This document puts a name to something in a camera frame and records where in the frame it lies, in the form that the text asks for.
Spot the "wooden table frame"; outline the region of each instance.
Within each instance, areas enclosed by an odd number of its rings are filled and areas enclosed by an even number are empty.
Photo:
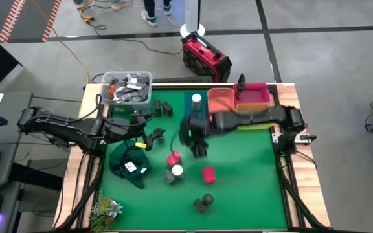
[[[176,87],[191,89],[207,88],[211,87],[232,87],[233,83],[157,83],[154,84],[154,88],[160,89],[174,89]],[[292,105],[296,108],[300,108],[299,98],[297,96],[295,85],[292,83],[268,83],[269,90],[272,96],[272,104],[281,104],[281,105]],[[100,84],[89,84],[86,86],[86,90],[83,96],[82,105],[80,107],[79,117],[82,117],[88,114],[95,108],[95,96],[100,92]],[[107,117],[108,108],[104,108],[103,117]],[[94,112],[90,117],[95,118],[96,112]],[[280,128],[278,125],[275,125],[272,128],[272,131],[279,132]],[[297,150],[305,153],[307,156],[313,158],[310,146],[297,146]],[[80,162],[82,162],[82,167],[80,174],[78,174],[78,169]],[[69,161],[67,163],[67,169],[64,175],[64,187],[63,187],[63,206],[62,212],[60,212],[60,201],[57,206],[56,217],[60,214],[58,224],[54,227],[61,225],[66,217],[71,213],[71,210],[79,202],[82,197],[82,192],[84,188],[88,187],[88,184],[94,179],[96,171],[98,169],[98,159],[89,159],[89,156],[86,155],[82,157],[82,150],[78,147],[74,147],[70,151]],[[297,154],[291,157],[289,165],[285,167],[286,177],[292,182],[292,184],[297,185],[297,191],[300,198],[310,209],[312,214],[326,226],[330,226],[328,214],[326,212],[326,207],[324,205],[324,200],[322,196],[322,190],[319,183],[319,178],[317,176],[316,168],[311,161],[306,160],[304,157],[300,157]],[[73,224],[73,228],[88,227],[89,226],[89,216],[91,213],[91,208],[93,206],[94,195],[90,197],[84,211],[79,218],[80,221],[76,221]],[[306,226],[309,227],[307,221],[300,219],[300,213],[295,206],[294,201],[287,193],[287,197],[284,197],[284,202],[287,203],[285,206],[285,212],[288,212],[287,222],[289,226],[293,227],[303,227],[303,223],[306,222]]]

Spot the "pink tray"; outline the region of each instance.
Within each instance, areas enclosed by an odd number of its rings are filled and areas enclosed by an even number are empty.
[[[239,92],[234,84],[236,101],[239,104],[270,103],[269,89],[266,83],[246,83],[244,90]]]

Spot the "white bottle cap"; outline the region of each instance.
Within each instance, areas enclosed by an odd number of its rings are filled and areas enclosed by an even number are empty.
[[[181,165],[177,164],[172,167],[172,174],[175,175],[176,177],[182,175],[182,173],[183,173],[183,168]]]
[[[195,103],[200,103],[202,97],[200,94],[193,94],[192,95],[192,101],[195,102]]]

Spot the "gray floor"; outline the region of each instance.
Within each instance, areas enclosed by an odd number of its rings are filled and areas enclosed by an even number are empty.
[[[202,23],[209,30],[261,28],[255,1],[240,2],[203,1]],[[373,26],[371,0],[263,0],[262,3],[269,28]],[[183,22],[182,7],[182,1],[174,0],[174,23]],[[141,8],[126,8],[97,16],[96,21],[108,25],[105,34],[178,30],[163,16],[159,16],[157,28],[147,27],[139,17],[140,11]],[[80,21],[71,1],[62,1],[54,28],[61,36],[94,35]],[[207,36],[206,39],[231,57],[230,81],[235,82],[244,72],[250,82],[274,82],[263,35]],[[363,127],[373,100],[373,31],[273,34],[271,39],[282,80],[296,83],[309,132],[318,136],[312,148],[332,226],[373,232],[373,133],[366,133]],[[181,49],[180,38],[141,40],[153,49],[168,52]],[[180,55],[149,52],[138,43],[109,40],[66,43],[87,65],[91,76],[105,71],[150,71],[155,78],[193,76]],[[38,96],[82,98],[84,74],[57,42],[4,44],[4,47],[27,68],[5,91],[31,90]],[[33,104],[64,115],[76,116],[78,112],[76,103],[34,100]],[[36,139],[24,137],[23,140]],[[26,152],[30,152],[30,158],[41,160],[67,156],[51,146],[22,145],[18,158]],[[32,215],[24,219],[23,225],[52,221]],[[40,230],[47,230],[48,226],[41,225]]]

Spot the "white stand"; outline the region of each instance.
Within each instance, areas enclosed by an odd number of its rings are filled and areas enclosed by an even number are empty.
[[[200,36],[204,36],[205,28],[199,24],[200,4],[201,0],[185,0],[185,24],[180,30],[183,38],[195,31]]]
[[[191,34],[191,32],[193,32],[193,31],[189,32],[187,30],[187,25],[186,24],[182,25],[180,33],[181,33],[181,36],[183,38],[187,37],[189,34]],[[202,24],[199,25],[199,29],[198,29],[197,32],[198,32],[198,35],[204,36],[204,34],[205,34],[205,28],[204,28],[204,26]]]

